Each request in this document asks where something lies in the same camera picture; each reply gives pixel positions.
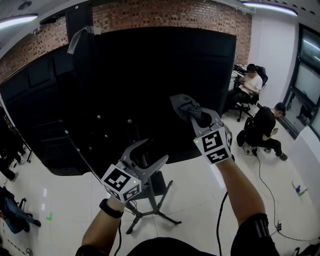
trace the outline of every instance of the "white tile floor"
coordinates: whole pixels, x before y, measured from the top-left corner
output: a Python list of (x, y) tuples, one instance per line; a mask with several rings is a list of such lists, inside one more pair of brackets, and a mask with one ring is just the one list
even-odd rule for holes
[[(234, 139), (243, 129), (246, 115), (237, 122), (238, 112), (230, 111), (223, 116), (223, 121), (233, 133)], [(279, 132), (275, 136), (282, 142), (284, 152), (288, 151), (293, 139), (277, 123)], [(270, 233), (275, 228), (274, 205), (268, 189), (259, 181), (259, 163), (254, 156), (244, 154), (234, 141), (232, 152), (236, 163), (249, 180), (261, 193), (269, 217)], [(298, 239), (313, 239), (320, 235), (320, 221), (316, 216), (308, 193), (298, 197), (293, 186), (303, 184), (293, 169), (290, 160), (283, 162), (275, 157), (274, 152), (259, 153), (261, 176), (268, 184), (276, 198), (277, 219), (282, 221), (282, 233)], [(6, 182), (0, 173), (0, 185), (6, 182), (7, 189), (15, 195), (17, 201), (27, 199), (26, 211), (39, 219), (42, 227), (31, 226), (30, 232), (12, 234), (6, 224), (0, 220), (0, 234), (3, 246), (13, 256), (31, 248), (35, 256), (72, 256), (81, 244), (82, 237), (99, 211), (100, 201), (107, 196), (105, 189), (91, 173), (83, 176), (55, 176), (51, 174), (34, 155), (31, 163), (17, 166), (19, 177), (16, 182)], [(189, 243), (195, 248), (218, 255), (216, 226), (220, 204), (226, 192), (219, 171), (210, 166), (202, 157), (165, 165), (162, 170), (165, 182), (174, 180), (170, 191), (163, 202), (162, 212), (170, 218), (182, 221), (175, 226), (159, 216), (149, 216), (136, 225), (131, 235), (125, 232), (131, 225), (134, 216), (125, 212), (122, 218), (122, 247), (118, 256), (125, 256), (138, 243), (155, 237), (173, 237)], [(147, 200), (138, 200), (137, 207), (141, 212), (151, 210)], [(52, 220), (46, 220), (52, 214)], [(229, 199), (225, 201), (219, 227), (222, 253), (230, 255), (232, 241), (238, 224), (232, 212)], [(289, 240), (275, 234), (273, 240), (280, 255), (292, 255), (296, 247), (304, 249), (308, 242)], [(117, 236), (110, 255), (118, 247)]]

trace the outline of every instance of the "window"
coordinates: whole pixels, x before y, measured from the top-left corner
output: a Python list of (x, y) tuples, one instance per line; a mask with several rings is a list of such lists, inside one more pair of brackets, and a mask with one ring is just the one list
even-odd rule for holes
[(280, 122), (291, 136), (296, 138), (306, 126), (310, 126), (320, 138), (320, 34), (303, 25), (284, 102), (286, 116)]
[(303, 98), (293, 91), (290, 92), (285, 106), (285, 118), (300, 133), (312, 120), (314, 109), (308, 106)]
[(299, 65), (295, 87), (315, 105), (318, 103), (320, 96), (320, 75), (303, 63)]
[(320, 111), (318, 111), (318, 113), (316, 114), (311, 128), (313, 129), (313, 131), (315, 132), (315, 134), (318, 136), (319, 140), (320, 140)]
[(320, 36), (303, 30), (301, 58), (320, 69)]

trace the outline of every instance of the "blue object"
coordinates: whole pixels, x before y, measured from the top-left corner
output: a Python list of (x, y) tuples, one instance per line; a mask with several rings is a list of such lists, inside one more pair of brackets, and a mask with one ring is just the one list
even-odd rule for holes
[(295, 189), (296, 193), (299, 194), (300, 193), (300, 185)]

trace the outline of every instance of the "brick wall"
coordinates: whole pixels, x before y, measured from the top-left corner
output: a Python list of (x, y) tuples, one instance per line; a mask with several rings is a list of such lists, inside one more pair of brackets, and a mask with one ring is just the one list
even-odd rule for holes
[(93, 8), (102, 32), (140, 27), (190, 27), (236, 36), (235, 64), (247, 64), (252, 16), (211, 0), (122, 0)]
[(14, 72), (54, 49), (68, 44), (66, 18), (41, 25), (28, 34), (0, 59), (0, 84)]
[[(93, 24), (102, 32), (140, 27), (190, 27), (237, 36), (235, 63), (248, 62), (252, 17), (211, 0), (122, 0), (95, 6)], [(66, 19), (40, 26), (0, 59), (0, 84), (41, 55), (68, 44)]]

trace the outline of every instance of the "wristwatch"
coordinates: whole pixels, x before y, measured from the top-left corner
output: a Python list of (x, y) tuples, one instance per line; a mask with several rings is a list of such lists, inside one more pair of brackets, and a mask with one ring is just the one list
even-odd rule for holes
[(122, 215), (124, 214), (124, 211), (123, 212), (120, 212), (120, 211), (117, 211), (117, 210), (114, 210), (114, 209), (111, 209), (108, 205), (107, 205), (107, 201), (108, 201), (108, 198), (105, 198), (101, 201), (99, 207), (101, 210), (103, 210), (106, 214), (108, 214), (109, 216), (111, 217), (114, 217), (115, 219), (119, 219), (122, 217)]

